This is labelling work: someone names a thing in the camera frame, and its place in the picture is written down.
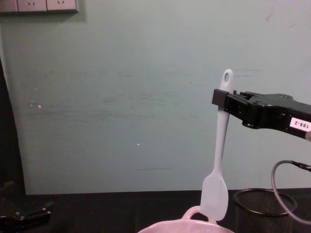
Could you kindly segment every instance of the electrical outlet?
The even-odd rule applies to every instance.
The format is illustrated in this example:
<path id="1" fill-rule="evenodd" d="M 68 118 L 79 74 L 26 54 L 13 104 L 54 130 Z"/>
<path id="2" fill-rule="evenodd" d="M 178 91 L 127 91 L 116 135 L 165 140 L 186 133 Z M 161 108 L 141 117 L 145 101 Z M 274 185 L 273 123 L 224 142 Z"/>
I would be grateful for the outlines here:
<path id="1" fill-rule="evenodd" d="M 48 11 L 78 11 L 79 0 L 47 0 Z"/>
<path id="2" fill-rule="evenodd" d="M 16 0 L 0 0 L 0 13 L 17 12 Z"/>
<path id="3" fill-rule="evenodd" d="M 19 12 L 47 11 L 46 0 L 17 0 Z"/>

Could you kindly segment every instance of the white label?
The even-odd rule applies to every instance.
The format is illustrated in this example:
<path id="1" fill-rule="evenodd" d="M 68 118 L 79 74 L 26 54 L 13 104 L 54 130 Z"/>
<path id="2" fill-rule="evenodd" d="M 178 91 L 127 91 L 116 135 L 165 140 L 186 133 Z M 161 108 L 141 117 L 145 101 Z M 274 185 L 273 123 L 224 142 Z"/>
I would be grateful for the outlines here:
<path id="1" fill-rule="evenodd" d="M 309 132 L 311 131 L 311 122 L 292 117 L 290 127 Z"/>

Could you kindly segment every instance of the spatula head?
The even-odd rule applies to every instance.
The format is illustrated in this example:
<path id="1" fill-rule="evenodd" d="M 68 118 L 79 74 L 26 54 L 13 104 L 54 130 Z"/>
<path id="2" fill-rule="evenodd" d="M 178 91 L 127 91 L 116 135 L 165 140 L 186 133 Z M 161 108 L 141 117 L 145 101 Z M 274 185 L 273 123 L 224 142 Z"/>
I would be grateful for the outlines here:
<path id="1" fill-rule="evenodd" d="M 228 208 L 228 189 L 219 173 L 211 173 L 203 182 L 201 213 L 206 217 L 220 221 Z"/>

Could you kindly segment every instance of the white silicone spatula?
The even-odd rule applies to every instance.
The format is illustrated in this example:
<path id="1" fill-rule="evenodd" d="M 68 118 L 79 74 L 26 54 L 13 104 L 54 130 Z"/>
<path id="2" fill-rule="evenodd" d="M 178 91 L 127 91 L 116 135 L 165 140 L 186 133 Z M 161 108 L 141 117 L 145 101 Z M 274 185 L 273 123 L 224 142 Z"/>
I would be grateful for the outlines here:
<path id="1" fill-rule="evenodd" d="M 233 72 L 227 69 L 223 75 L 220 89 L 232 93 L 232 84 Z M 203 182 L 201 213 L 207 216 L 211 222 L 222 220 L 228 208 L 228 189 L 222 175 L 222 160 L 229 116 L 229 113 L 218 108 L 214 169 Z"/>

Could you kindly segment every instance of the black wire mesh basket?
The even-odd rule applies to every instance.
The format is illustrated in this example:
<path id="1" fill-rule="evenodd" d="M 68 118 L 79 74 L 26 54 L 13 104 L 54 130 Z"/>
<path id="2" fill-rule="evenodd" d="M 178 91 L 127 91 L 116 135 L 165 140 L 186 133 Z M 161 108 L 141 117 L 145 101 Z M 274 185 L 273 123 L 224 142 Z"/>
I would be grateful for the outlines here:
<path id="1" fill-rule="evenodd" d="M 280 196 L 293 212 L 297 202 L 286 194 Z M 236 204 L 236 233 L 292 233 L 293 220 L 269 189 L 241 190 L 233 196 Z"/>

